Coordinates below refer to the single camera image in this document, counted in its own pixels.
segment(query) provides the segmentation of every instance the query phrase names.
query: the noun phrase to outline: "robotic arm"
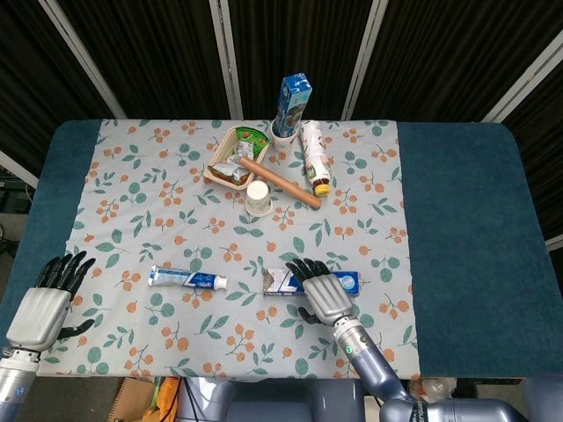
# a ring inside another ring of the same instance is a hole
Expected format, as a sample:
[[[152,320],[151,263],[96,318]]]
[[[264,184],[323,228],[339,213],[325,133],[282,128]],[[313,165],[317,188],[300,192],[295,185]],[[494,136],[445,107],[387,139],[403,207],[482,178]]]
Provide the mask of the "robotic arm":
[[[321,261],[294,259],[286,264],[303,284],[314,310],[299,308],[309,324],[334,327],[334,337],[346,353],[366,389],[385,401],[382,422],[520,422],[518,411],[501,400],[444,399],[426,404],[408,394],[362,324],[352,315],[352,303],[336,276]]]
[[[70,302],[96,261],[92,258],[78,267],[85,255],[51,259],[19,304],[6,334],[11,350],[0,360],[0,422],[16,419],[39,369],[41,352],[57,339],[80,335],[94,324],[88,319],[78,327],[62,328]]]

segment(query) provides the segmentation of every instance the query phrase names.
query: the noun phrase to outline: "cup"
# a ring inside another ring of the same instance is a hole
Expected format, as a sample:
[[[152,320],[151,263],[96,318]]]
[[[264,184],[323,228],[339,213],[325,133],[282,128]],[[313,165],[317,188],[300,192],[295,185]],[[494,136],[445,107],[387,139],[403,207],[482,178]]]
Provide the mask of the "cup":
[[[298,130],[293,133],[293,135],[288,136],[287,138],[281,138],[276,136],[274,133],[274,123],[270,125],[270,134],[272,135],[272,139],[274,139],[274,148],[276,151],[279,152],[289,152],[291,151],[291,146],[293,141],[296,139]]]
[[[249,215],[264,217],[272,212],[274,205],[270,200],[270,190],[261,180],[254,180],[246,188],[245,208]]]

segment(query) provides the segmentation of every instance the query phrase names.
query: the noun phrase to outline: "robot finger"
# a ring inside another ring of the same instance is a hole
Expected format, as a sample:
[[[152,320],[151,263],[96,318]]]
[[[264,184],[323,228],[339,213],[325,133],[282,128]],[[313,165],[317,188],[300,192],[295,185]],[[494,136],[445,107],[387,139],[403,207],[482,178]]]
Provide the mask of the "robot finger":
[[[65,289],[65,290],[68,290],[70,292],[70,299],[71,300],[74,298],[74,295],[77,293],[78,289],[80,288],[80,285],[82,284],[82,280],[84,279],[84,276],[86,275],[86,273],[88,273],[88,270],[90,269],[90,267],[94,265],[94,262],[96,262],[95,258],[90,258],[86,262],[84,262],[80,266],[80,268],[78,268],[77,273],[72,278],[72,281],[69,283],[68,287]]]
[[[325,263],[323,261],[315,261],[315,265],[317,266],[319,271],[321,271],[321,275],[332,274],[331,270],[328,269],[328,267],[325,265]]]
[[[45,287],[47,285],[47,279],[53,270],[55,264],[59,261],[59,257],[54,257],[49,262],[45,264],[43,269],[41,270],[39,277],[37,277],[37,281],[35,281],[36,287]]]
[[[315,265],[315,261],[313,261],[312,259],[303,258],[303,262],[309,267],[313,275],[321,275],[317,266]]]
[[[299,258],[293,258],[293,263],[299,267],[299,269],[301,270],[301,272],[303,274],[305,274],[305,279],[312,279],[315,274],[312,273],[312,271],[309,269],[309,267]]]
[[[64,267],[69,263],[71,258],[71,254],[65,255],[60,261],[55,264],[55,266],[51,270],[51,274],[49,275],[47,285],[45,287],[53,288],[56,286],[56,283],[61,277],[62,270],[64,270]]]
[[[61,288],[63,290],[68,290],[69,284],[72,281],[72,277],[74,276],[74,272],[78,268],[80,261],[82,258],[86,256],[86,251],[79,252],[73,259],[70,260],[69,264],[67,265],[64,273],[62,273],[61,278],[59,279],[58,283],[56,284],[56,288]]]
[[[323,264],[321,261],[313,261],[312,259],[307,258],[305,258],[303,261],[305,261],[305,264],[309,266],[313,274],[315,274],[316,276],[330,274],[328,268],[326,268],[325,264]]]
[[[318,316],[310,314],[303,306],[297,308],[297,312],[299,312],[299,315],[307,324],[322,324],[322,321],[318,319]]]
[[[79,336],[83,332],[87,331],[90,327],[92,327],[93,324],[94,324],[93,319],[87,319],[86,321],[78,325],[78,327],[61,328],[61,332],[59,332],[59,337],[57,337],[57,340],[62,340],[63,338],[68,338],[68,337]]]
[[[285,266],[289,268],[289,270],[293,273],[293,275],[296,276],[296,279],[297,281],[299,281],[299,284],[303,284],[303,282],[307,280],[307,276],[303,274],[303,272],[299,268],[297,268],[297,266],[294,266],[289,262],[286,262]]]

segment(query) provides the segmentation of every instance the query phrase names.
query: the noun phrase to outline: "green snack packet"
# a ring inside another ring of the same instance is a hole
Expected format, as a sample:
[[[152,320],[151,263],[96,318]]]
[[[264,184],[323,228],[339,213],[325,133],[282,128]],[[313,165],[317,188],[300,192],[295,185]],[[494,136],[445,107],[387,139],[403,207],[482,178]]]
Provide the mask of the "green snack packet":
[[[249,142],[252,145],[252,152],[254,153],[254,159],[258,154],[268,145],[269,140],[266,135],[256,129],[251,127],[237,127],[237,138],[243,142]]]

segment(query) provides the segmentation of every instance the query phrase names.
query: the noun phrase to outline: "cardboard box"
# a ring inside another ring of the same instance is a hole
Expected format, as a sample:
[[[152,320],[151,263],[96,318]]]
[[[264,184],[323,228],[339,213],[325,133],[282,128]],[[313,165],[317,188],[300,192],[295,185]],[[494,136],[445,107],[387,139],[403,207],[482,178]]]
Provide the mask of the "cardboard box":
[[[334,271],[347,295],[360,294],[360,280],[356,271]],[[264,295],[266,296],[305,296],[303,286],[288,269],[266,270],[264,274]]]
[[[304,73],[283,78],[278,98],[278,113],[272,123],[274,135],[288,138],[297,131],[312,91],[311,84]]]

